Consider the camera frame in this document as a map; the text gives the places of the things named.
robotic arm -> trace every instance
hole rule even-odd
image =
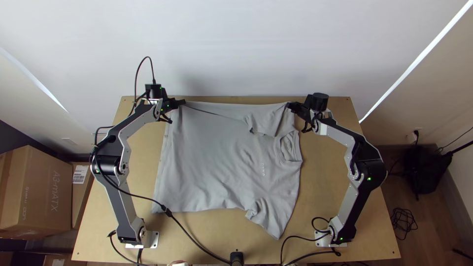
[[[289,102],[286,107],[304,119],[303,133],[313,131],[317,135],[329,136],[347,148],[344,160],[350,185],[345,198],[338,215],[330,219],[328,227],[315,231],[315,238],[321,237],[321,232],[328,233],[316,242],[318,246],[344,247],[355,237],[355,223],[371,191],[386,178],[386,169],[378,150],[364,136],[337,125],[332,112],[327,109],[328,98],[326,94],[314,93],[307,95],[304,104]]]
[[[105,186],[118,221],[118,239],[127,248],[156,248],[159,238],[158,232],[146,230],[143,219],[135,212],[126,181],[132,153],[127,140],[146,123],[172,123],[165,114],[185,104],[185,100],[168,98],[160,84],[147,84],[146,98],[148,103],[145,99],[140,100],[135,112],[112,127],[91,155],[91,171],[96,180]]]
[[[127,248],[156,248],[159,238],[158,232],[146,229],[143,219],[135,212],[126,182],[131,155],[127,139],[146,123],[172,123],[166,113],[185,104],[185,100],[168,98],[166,90],[159,84],[146,85],[146,99],[148,103],[141,100],[135,112],[112,127],[91,154],[91,171],[107,191],[118,221],[118,239],[125,243]],[[362,135],[337,125],[331,111],[327,109],[327,102],[328,95],[315,93],[308,95],[304,104],[289,102],[286,106],[304,119],[304,133],[312,130],[317,135],[329,136],[347,147],[344,159],[350,185],[338,215],[330,219],[325,230],[315,232],[316,237],[320,232],[328,233],[317,242],[319,246],[339,247],[346,246],[346,243],[354,238],[355,223],[370,192],[384,181],[386,169],[378,150],[366,142]],[[170,215],[166,207],[161,205],[161,208]]]

floor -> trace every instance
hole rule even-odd
[[[380,148],[384,162],[389,168],[399,158],[403,150],[399,148]],[[394,171],[400,171],[402,167],[396,167]],[[381,185],[386,205],[390,213],[396,207],[412,211],[418,224],[418,230],[411,231],[404,241],[398,240],[401,259],[365,262],[370,266],[410,266],[410,265],[435,265],[435,266],[467,266],[473,265],[470,261],[452,252],[452,248],[461,247],[469,254],[473,249],[466,249],[461,243],[459,233],[453,224],[453,219],[447,208],[445,198],[440,189],[428,194],[421,195],[416,201],[408,183],[400,177],[388,176]],[[71,246],[75,242],[71,239],[74,234],[66,234],[64,244],[59,245],[61,240],[48,239],[44,247]],[[124,266],[130,264],[102,264],[89,263],[89,266]],[[357,262],[349,262],[348,265],[362,265]]]

wooden tabletop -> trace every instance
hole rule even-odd
[[[269,104],[285,101],[304,102],[305,97],[185,97],[188,101],[208,101],[241,104]],[[128,115],[133,97],[122,97],[114,123]],[[328,108],[338,124],[362,133],[350,98],[330,97]],[[128,185],[130,192],[152,197],[165,123],[149,123],[129,139],[132,148]],[[296,127],[304,122],[296,119]],[[345,147],[326,136],[299,133],[304,163],[301,169],[299,197],[286,231],[275,240],[261,226],[247,220],[245,211],[221,209],[195,213],[174,213],[188,232],[213,253],[229,258],[238,249],[245,255],[246,264],[278,264],[281,244],[289,235],[314,238],[310,221],[315,216],[330,218],[338,209],[348,187],[347,168],[343,161]],[[136,213],[143,218],[148,230],[159,231],[156,249],[145,249],[143,263],[169,264],[184,260],[191,264],[221,264],[195,246],[178,225],[164,214],[151,214],[151,202],[133,198]],[[318,228],[326,224],[317,222]],[[73,260],[94,262],[125,262],[110,246],[108,233],[117,227],[117,221],[108,201],[105,188],[94,182],[84,217],[77,236]],[[348,247],[338,248],[342,254],[323,254],[308,257],[301,263],[368,261],[400,258],[398,245],[380,188],[375,189],[356,224],[357,233]],[[138,250],[125,249],[113,237],[117,248],[132,260]],[[300,239],[287,241],[283,261],[289,262],[307,253],[328,250],[313,242]]]

t-shirt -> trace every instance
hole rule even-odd
[[[274,238],[299,191],[294,114],[265,105],[187,102],[168,116],[154,199],[173,212],[239,208]],[[153,203],[152,212],[162,212]]]

t-shirt sleeve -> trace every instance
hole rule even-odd
[[[279,199],[277,201],[259,198],[246,212],[245,217],[262,226],[275,239],[279,239],[286,230],[295,204],[295,198]]]
[[[248,130],[252,133],[280,136],[296,130],[294,114],[285,108],[285,102],[275,104],[188,102],[185,106],[198,111],[240,120],[247,124]]]
[[[286,135],[293,131],[294,114],[286,110],[286,103],[260,105],[245,117],[252,133],[269,136]]]

